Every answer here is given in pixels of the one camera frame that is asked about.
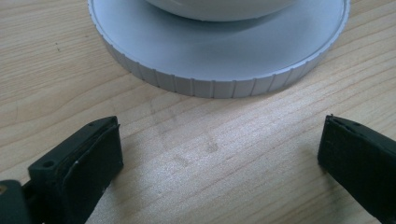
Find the white lid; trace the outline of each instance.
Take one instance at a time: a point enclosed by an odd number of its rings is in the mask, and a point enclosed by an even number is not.
[[[113,57],[136,77],[199,97],[246,97],[297,81],[347,22],[349,0],[299,0],[247,21],[194,21],[142,0],[89,0]]]

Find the white bowl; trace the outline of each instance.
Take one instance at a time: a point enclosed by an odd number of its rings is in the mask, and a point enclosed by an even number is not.
[[[296,0],[146,0],[178,16],[199,21],[241,21],[268,15]]]

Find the light wooden surface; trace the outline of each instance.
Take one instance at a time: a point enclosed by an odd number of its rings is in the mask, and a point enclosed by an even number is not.
[[[317,163],[326,115],[396,139],[396,1],[352,0],[292,87],[212,100],[152,87],[107,53],[86,0],[0,1],[0,179],[116,115],[125,167],[88,223],[377,223]]]

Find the wood grain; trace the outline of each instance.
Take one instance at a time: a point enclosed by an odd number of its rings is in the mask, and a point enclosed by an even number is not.
[[[396,139],[396,1],[352,0],[290,88],[211,100],[152,87],[107,53],[85,0],[0,1],[0,179],[117,115],[125,168],[88,223],[378,223],[317,163],[326,115]]]

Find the black object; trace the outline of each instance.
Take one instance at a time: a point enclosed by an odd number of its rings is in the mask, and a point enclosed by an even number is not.
[[[0,181],[0,223],[85,223],[122,169],[116,117],[85,125],[29,168],[31,180]]]
[[[318,162],[371,215],[396,223],[396,142],[334,116],[325,121]]]

